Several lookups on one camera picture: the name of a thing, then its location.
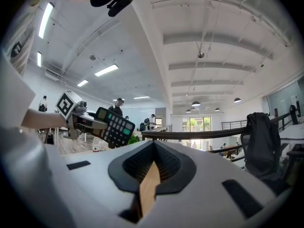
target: glass wall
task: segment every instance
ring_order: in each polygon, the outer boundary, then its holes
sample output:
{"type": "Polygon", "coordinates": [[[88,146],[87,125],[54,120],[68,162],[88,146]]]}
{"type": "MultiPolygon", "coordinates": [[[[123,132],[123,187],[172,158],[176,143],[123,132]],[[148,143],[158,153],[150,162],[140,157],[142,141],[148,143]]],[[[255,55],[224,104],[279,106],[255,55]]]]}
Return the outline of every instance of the glass wall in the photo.
{"type": "Polygon", "coordinates": [[[129,116],[129,121],[140,127],[140,124],[151,114],[155,114],[155,108],[122,108],[123,117],[129,116]]]}
{"type": "MultiPolygon", "coordinates": [[[[211,131],[211,117],[189,117],[182,119],[183,132],[205,132],[211,131]]],[[[184,146],[208,151],[211,139],[182,140],[184,146]]]]}

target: floor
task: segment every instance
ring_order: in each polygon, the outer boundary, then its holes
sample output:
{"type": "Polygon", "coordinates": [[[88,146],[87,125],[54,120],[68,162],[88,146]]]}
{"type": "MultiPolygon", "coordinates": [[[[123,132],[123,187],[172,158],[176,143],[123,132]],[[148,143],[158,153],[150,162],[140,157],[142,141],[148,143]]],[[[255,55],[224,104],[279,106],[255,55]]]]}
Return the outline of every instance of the floor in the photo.
{"type": "MultiPolygon", "coordinates": [[[[38,138],[41,139],[41,141],[45,140],[46,131],[44,131],[44,133],[39,134],[38,131],[35,131],[32,129],[31,130],[23,129],[23,130],[29,134],[36,135],[38,138]]],[[[57,147],[59,148],[61,155],[92,151],[92,143],[93,143],[94,136],[87,135],[86,142],[84,141],[83,134],[77,140],[67,139],[67,138],[65,138],[65,136],[67,136],[66,131],[59,131],[59,140],[58,140],[57,147]]]]}

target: plastic bottle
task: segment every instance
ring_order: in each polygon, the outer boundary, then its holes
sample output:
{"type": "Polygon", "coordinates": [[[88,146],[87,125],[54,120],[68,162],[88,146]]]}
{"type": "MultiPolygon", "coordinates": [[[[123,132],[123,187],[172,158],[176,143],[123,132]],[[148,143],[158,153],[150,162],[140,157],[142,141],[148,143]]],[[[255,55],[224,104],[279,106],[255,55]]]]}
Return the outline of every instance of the plastic bottle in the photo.
{"type": "Polygon", "coordinates": [[[93,139],[93,152],[99,152],[100,151],[100,147],[99,147],[99,138],[95,137],[93,139]]]}

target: fluorescent light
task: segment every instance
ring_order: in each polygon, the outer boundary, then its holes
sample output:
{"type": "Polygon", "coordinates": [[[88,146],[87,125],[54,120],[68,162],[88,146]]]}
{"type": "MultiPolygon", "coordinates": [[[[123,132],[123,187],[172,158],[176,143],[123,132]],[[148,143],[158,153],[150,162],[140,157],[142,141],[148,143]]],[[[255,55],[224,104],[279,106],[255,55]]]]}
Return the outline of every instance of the fluorescent light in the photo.
{"type": "Polygon", "coordinates": [[[43,39],[44,32],[45,32],[47,24],[48,24],[47,23],[48,22],[48,18],[51,15],[51,12],[52,12],[53,8],[54,8],[54,5],[49,2],[47,4],[46,10],[44,10],[44,14],[43,14],[43,17],[42,17],[42,20],[41,20],[39,34],[38,34],[39,37],[41,37],[42,39],[43,39]]]}
{"type": "Polygon", "coordinates": [[[37,65],[41,67],[41,56],[42,54],[40,52],[37,52],[37,65]]]}
{"type": "Polygon", "coordinates": [[[133,99],[144,99],[144,98],[150,98],[150,96],[140,96],[140,97],[134,97],[133,99]]]}
{"type": "Polygon", "coordinates": [[[87,82],[88,82],[87,80],[84,80],[84,81],[80,82],[77,86],[78,87],[84,86],[87,82]]]}
{"type": "Polygon", "coordinates": [[[113,71],[113,70],[116,70],[116,69],[118,69],[118,66],[117,66],[116,64],[113,64],[112,66],[109,66],[109,67],[107,67],[107,68],[105,68],[105,69],[103,69],[103,70],[101,70],[101,71],[95,73],[95,75],[96,75],[97,77],[99,77],[99,76],[101,76],[101,75],[103,75],[103,74],[109,73],[109,72],[111,72],[111,71],[113,71]]]}

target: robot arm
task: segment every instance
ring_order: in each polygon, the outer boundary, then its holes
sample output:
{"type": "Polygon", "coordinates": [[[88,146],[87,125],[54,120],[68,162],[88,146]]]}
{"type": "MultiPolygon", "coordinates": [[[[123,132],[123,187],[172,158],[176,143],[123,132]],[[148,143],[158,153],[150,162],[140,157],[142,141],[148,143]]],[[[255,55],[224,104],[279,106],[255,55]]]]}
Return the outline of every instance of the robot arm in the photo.
{"type": "Polygon", "coordinates": [[[81,133],[91,133],[94,129],[106,129],[107,123],[95,119],[95,112],[87,109],[86,102],[71,90],[59,98],[56,108],[66,119],[68,138],[77,139],[81,133]]]}

